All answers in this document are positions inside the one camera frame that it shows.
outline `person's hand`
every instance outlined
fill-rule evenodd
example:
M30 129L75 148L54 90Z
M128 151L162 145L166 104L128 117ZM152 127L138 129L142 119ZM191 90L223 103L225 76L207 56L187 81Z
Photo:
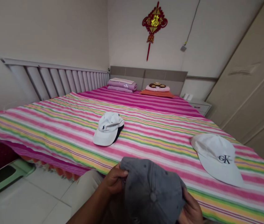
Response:
M183 196L186 204L179 215L178 222L180 224L202 224L202 211L198 202L190 195L186 188L183 188Z
M102 181L103 186L110 194L116 194L122 191L121 177L126 177L128 171L120 169L120 163L113 167Z

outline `gray cap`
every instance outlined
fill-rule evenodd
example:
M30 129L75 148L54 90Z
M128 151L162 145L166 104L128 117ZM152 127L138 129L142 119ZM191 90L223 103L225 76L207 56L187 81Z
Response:
M124 157L120 168L129 171L125 208L134 223L174 224L186 203L181 178L148 159Z

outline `chinese knot ornament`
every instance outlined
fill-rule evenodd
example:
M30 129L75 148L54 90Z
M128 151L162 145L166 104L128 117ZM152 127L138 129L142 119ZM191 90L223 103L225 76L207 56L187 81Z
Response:
M148 60L148 55L150 53L151 43L154 43L154 34L158 32L161 28L164 28L167 25L167 19L164 18L164 13L159 7L159 2L157 3L157 7L148 14L142 21L142 25L146 27L147 31L149 32L149 36L147 38L148 51L146 61Z

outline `white tile floor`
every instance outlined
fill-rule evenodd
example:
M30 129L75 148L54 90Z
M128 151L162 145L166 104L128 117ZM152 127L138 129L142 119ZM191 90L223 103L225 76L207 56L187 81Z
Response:
M37 168L0 193L0 224L65 224L71 217L74 185Z

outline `green plastic stool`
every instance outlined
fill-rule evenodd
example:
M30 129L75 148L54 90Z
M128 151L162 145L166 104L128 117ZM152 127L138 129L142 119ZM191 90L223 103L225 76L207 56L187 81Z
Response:
M0 191L35 171L35 165L17 159L0 169Z

